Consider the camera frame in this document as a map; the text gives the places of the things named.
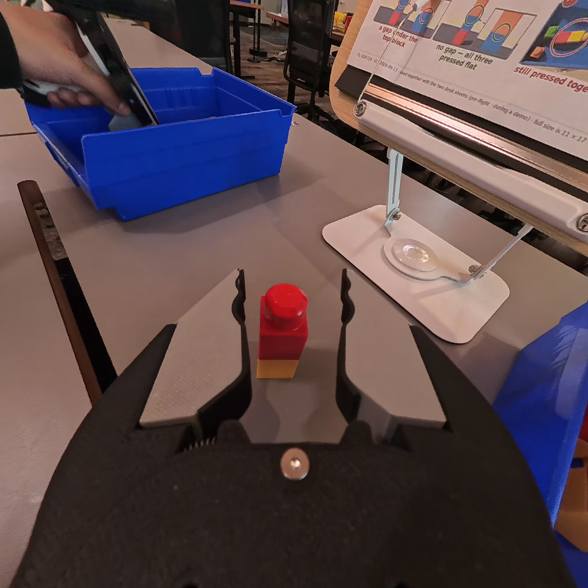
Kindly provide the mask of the person's left hand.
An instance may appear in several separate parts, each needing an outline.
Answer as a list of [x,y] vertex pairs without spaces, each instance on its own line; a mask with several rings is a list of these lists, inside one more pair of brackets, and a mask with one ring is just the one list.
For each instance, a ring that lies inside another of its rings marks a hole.
[[117,115],[131,113],[107,79],[84,63],[86,48],[67,17],[7,1],[1,1],[1,15],[16,46],[23,80],[58,86],[47,96],[53,107],[102,104]]

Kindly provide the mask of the person's left forearm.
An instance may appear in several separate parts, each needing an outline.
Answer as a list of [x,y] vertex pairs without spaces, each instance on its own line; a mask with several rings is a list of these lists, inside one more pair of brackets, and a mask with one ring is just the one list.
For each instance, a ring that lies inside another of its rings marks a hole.
[[6,20],[1,15],[1,89],[22,91],[23,78],[18,52]]

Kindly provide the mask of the orange mega block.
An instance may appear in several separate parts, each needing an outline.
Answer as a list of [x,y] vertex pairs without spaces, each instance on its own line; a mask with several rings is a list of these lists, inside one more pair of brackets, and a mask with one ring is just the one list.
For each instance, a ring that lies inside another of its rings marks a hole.
[[256,377],[258,379],[291,379],[294,377],[299,360],[258,359]]
[[587,447],[578,445],[564,488],[556,530],[587,553]]

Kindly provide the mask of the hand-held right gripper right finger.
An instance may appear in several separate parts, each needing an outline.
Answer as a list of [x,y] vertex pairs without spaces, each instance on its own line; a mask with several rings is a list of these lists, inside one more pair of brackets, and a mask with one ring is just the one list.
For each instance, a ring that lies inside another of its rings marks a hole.
[[359,275],[342,271],[336,403],[348,423],[365,422],[375,442],[398,426],[442,429],[444,411],[405,317]]

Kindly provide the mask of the blue plastic bin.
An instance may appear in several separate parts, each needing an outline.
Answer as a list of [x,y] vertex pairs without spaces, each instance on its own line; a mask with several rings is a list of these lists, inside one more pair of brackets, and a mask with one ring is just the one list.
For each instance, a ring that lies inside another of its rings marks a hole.
[[[525,457],[556,528],[587,408],[586,303],[523,348],[493,408]],[[577,585],[587,587],[587,553],[557,538]]]
[[214,68],[132,68],[159,125],[110,131],[103,107],[26,104],[55,161],[123,221],[280,173],[295,106]]

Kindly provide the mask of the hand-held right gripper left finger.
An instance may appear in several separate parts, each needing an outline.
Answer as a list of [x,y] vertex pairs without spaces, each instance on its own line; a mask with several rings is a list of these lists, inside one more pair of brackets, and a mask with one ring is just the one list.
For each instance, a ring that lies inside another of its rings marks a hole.
[[143,427],[240,419],[252,399],[245,276],[235,269],[177,322],[139,420]]

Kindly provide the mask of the black office chair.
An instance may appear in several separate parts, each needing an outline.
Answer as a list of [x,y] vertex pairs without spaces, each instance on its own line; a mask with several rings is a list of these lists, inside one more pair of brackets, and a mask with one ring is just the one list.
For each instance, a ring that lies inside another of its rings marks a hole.
[[298,114],[318,122],[334,117],[317,106],[316,97],[328,94],[333,60],[330,57],[332,28],[337,1],[288,1],[289,36],[283,68],[288,81],[288,102],[295,101],[295,89],[311,93],[307,104],[299,104]]
[[232,74],[229,1],[175,1],[182,47]]

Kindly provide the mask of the printed instruction sheet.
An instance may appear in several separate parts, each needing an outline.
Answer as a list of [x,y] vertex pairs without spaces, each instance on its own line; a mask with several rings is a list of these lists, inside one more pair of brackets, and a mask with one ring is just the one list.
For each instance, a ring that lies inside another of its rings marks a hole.
[[373,1],[348,65],[587,160],[587,1]]

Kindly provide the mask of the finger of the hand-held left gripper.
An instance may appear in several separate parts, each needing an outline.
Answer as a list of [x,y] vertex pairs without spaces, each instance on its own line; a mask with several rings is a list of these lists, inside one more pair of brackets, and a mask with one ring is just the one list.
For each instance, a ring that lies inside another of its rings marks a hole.
[[159,120],[140,87],[131,87],[133,98],[128,99],[132,113],[128,116],[114,115],[109,122],[109,130],[116,132],[146,126],[155,126]]

